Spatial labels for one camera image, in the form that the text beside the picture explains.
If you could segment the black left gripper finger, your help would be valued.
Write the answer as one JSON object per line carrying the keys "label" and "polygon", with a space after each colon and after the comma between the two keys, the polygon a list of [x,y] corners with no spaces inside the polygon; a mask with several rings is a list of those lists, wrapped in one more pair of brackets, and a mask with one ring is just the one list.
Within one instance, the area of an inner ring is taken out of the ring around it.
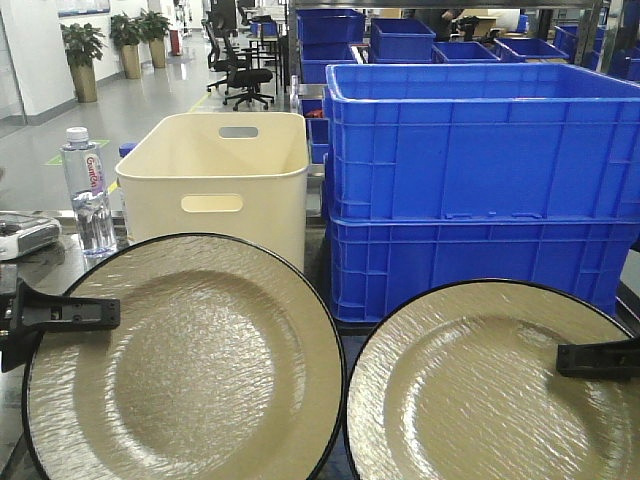
{"label": "black left gripper finger", "polygon": [[17,286],[17,331],[85,332],[113,330],[120,325],[118,299],[56,296],[20,280]]}

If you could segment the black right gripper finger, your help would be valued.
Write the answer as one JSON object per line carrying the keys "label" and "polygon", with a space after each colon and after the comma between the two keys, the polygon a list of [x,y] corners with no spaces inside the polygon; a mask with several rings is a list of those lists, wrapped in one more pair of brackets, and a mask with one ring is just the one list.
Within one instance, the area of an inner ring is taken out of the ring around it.
{"label": "black right gripper finger", "polygon": [[565,377],[626,381],[639,377],[639,339],[594,344],[561,344],[556,371]]}

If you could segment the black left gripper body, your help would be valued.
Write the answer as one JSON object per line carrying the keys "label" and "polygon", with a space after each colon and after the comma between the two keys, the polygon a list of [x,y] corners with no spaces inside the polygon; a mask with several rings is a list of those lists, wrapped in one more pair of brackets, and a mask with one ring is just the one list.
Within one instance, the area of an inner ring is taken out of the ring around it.
{"label": "black left gripper body", "polygon": [[9,294],[1,295],[1,372],[8,373],[30,356],[29,333],[23,325],[23,306]]}

